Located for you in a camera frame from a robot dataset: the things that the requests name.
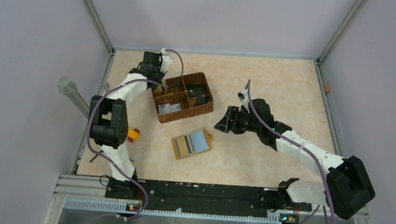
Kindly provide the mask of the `orange leather card holder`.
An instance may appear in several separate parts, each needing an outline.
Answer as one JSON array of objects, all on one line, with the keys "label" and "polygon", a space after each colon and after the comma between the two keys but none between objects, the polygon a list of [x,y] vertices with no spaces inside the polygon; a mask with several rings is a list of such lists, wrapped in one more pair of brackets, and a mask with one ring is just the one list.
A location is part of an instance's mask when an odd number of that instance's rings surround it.
[{"label": "orange leather card holder", "polygon": [[[185,134],[186,136],[189,136],[193,153],[189,155],[188,157],[195,156],[197,154],[202,154],[207,151],[212,150],[212,140],[213,140],[213,135],[210,134],[207,129],[200,129],[194,132],[191,132],[189,134]],[[174,150],[174,155],[176,157],[176,160],[181,160],[181,159],[186,159],[186,158],[178,158],[176,155],[176,148],[175,148],[175,143],[174,143],[174,138],[171,138],[171,143],[172,143],[172,148]]]}]

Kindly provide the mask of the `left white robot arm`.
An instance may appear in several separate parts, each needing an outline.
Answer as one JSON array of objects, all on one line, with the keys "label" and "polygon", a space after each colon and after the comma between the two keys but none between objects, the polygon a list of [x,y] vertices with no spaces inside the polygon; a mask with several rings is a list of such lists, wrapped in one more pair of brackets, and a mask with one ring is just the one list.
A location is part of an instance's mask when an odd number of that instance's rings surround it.
[{"label": "left white robot arm", "polygon": [[138,192],[138,183],[132,177],[136,170],[126,147],[129,125],[127,106],[148,89],[164,87],[162,80],[167,74],[173,58],[170,50],[163,48],[159,53],[144,52],[143,60],[132,68],[125,79],[102,96],[93,96],[90,101],[86,144],[94,154],[97,144],[112,170],[111,176],[119,181],[118,191],[125,198],[133,198]]}]

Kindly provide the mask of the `brown wicker divided basket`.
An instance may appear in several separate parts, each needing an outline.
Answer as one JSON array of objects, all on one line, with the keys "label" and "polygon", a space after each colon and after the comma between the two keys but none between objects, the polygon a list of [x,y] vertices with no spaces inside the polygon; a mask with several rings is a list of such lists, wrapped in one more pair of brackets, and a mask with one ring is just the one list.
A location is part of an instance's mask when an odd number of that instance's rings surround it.
[{"label": "brown wicker divided basket", "polygon": [[[157,118],[161,124],[165,124],[168,122],[195,117],[198,115],[204,115],[207,113],[211,113],[214,109],[214,98],[212,96],[211,89],[209,88],[209,84],[206,80],[206,75],[203,72],[191,73],[183,75],[182,77],[174,77],[168,78],[165,80],[167,84],[175,84],[179,81],[174,88],[158,88],[152,92],[153,101],[155,103],[155,108],[157,110]],[[196,107],[192,107],[192,102],[187,96],[186,85],[187,84],[203,84],[206,87],[207,94],[210,97],[209,103],[205,105],[200,105]],[[177,111],[175,113],[170,113],[166,115],[159,115],[158,113],[158,105],[162,104],[176,104],[179,103],[182,107],[181,111]]]}]

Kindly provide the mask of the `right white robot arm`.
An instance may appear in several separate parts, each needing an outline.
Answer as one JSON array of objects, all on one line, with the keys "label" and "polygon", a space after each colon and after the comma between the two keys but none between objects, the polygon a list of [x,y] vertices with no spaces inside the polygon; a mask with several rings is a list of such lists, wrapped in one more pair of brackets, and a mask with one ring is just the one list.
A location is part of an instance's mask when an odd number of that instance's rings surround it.
[{"label": "right white robot arm", "polygon": [[251,99],[248,89],[238,93],[240,106],[229,106],[214,125],[223,133],[255,133],[262,144],[300,164],[322,178],[321,182],[290,179],[277,194],[278,204],[291,209],[298,203],[310,203],[332,209],[341,219],[350,219],[376,197],[362,160],[330,153],[301,137],[290,126],[276,121],[269,104],[262,98]]}]

